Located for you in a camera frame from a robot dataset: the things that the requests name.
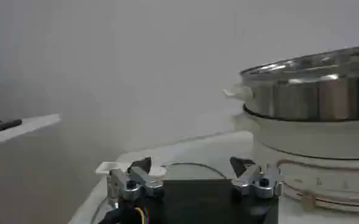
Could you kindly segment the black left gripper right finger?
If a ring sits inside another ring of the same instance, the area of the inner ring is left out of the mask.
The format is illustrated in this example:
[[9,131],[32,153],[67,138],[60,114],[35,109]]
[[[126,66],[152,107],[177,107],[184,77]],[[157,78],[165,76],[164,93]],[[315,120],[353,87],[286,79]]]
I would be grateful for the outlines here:
[[266,164],[262,167],[251,159],[234,156],[229,161],[235,172],[235,178],[231,180],[235,200],[249,195],[262,200],[282,196],[283,180],[280,168],[276,165]]

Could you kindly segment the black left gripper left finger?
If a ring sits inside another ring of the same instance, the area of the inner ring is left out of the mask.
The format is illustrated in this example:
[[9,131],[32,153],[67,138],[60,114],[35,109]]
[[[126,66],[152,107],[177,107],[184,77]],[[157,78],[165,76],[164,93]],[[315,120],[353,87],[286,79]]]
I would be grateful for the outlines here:
[[150,175],[150,157],[133,161],[120,167],[116,164],[107,171],[107,198],[111,200],[137,201],[143,195],[161,199],[164,197],[163,181],[160,176]]

